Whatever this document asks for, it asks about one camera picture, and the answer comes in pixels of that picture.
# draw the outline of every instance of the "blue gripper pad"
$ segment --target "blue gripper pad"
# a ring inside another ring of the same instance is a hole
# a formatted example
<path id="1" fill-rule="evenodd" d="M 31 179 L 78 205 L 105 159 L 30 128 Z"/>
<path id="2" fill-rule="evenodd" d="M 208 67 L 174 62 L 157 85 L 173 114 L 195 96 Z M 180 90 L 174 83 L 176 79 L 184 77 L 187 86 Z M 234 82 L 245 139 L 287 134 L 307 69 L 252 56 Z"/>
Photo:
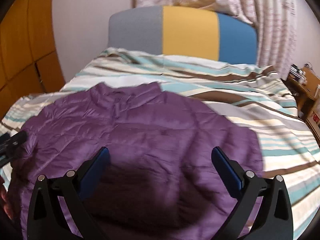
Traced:
<path id="1" fill-rule="evenodd" d="M 219 147 L 213 148 L 211 152 L 211 161 L 230 196 L 232 198 L 240 199 L 242 197 L 242 189 L 244 187 L 243 177 L 239 174 L 239 167 L 240 170 L 243 171 L 241 166 L 236 161 L 229 160 Z M 234 170 L 231 162 L 233 165 L 239 166 L 237 167 L 238 171 Z"/>
<path id="2" fill-rule="evenodd" d="M 78 196 L 82 201 L 93 194 L 106 166 L 110 164 L 108 148 L 101 148 L 97 154 L 98 156 L 79 182 Z"/>

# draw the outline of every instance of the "striped duvet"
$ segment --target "striped duvet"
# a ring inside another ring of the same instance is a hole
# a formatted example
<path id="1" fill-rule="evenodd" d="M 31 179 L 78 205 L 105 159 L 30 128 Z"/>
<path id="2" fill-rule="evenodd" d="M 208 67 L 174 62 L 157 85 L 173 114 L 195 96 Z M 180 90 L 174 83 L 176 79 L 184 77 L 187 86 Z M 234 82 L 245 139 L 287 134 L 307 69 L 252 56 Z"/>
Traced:
<path id="1" fill-rule="evenodd" d="M 19 131 L 24 122 L 57 98 L 97 83 L 111 87 L 159 82 L 163 90 L 202 100 L 233 123 L 257 133 L 264 177 L 282 175 L 292 205 L 294 239 L 320 206 L 320 150 L 296 102 L 272 66 L 229 65 L 194 57 L 154 56 L 109 48 L 91 61 L 60 92 L 20 98 L 0 123 L 0 135 Z M 0 170 L 10 182 L 9 165 Z"/>

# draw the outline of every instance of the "wooden cabinet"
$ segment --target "wooden cabinet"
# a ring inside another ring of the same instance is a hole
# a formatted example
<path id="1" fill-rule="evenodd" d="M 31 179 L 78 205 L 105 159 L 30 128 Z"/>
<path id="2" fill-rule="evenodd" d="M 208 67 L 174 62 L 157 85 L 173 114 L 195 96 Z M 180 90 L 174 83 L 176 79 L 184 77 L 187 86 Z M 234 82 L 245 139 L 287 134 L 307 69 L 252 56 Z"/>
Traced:
<path id="1" fill-rule="evenodd" d="M 15 0 L 0 23 L 0 119 L 20 97 L 59 91 L 64 83 L 52 0 Z"/>
<path id="2" fill-rule="evenodd" d="M 320 128 L 315 123 L 315 121 L 313 121 L 311 116 L 306 119 L 306 124 L 310 128 L 313 136 L 315 137 L 317 144 L 320 146 Z"/>

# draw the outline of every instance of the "bed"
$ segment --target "bed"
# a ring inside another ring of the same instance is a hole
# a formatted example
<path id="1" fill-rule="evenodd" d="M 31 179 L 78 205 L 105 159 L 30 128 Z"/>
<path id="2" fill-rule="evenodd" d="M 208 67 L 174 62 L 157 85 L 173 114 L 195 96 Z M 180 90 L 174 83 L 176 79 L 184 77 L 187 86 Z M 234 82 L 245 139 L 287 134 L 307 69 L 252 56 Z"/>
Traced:
<path id="1" fill-rule="evenodd" d="M 2 119 L 0 134 L 18 132 L 56 99 L 100 82 L 111 87 L 158 82 L 163 90 L 198 98 L 256 132 L 264 177 L 282 175 L 286 182 L 298 239 L 320 206 L 320 150 L 273 66 L 254 65 L 255 30 L 215 12 L 149 7 L 113 15 L 109 33 L 109 48 L 59 92 L 24 96 L 14 103 Z M 8 187 L 10 166 L 0 175 Z"/>

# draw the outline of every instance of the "gray headboard section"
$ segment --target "gray headboard section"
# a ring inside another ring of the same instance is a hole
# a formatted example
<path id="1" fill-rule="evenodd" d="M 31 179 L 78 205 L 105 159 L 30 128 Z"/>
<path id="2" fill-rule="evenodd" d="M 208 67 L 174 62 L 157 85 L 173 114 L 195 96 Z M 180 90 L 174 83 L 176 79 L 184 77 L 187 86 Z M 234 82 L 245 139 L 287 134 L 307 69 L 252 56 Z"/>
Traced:
<path id="1" fill-rule="evenodd" d="M 162 7 L 134 8 L 112 15 L 108 46 L 162 54 Z"/>

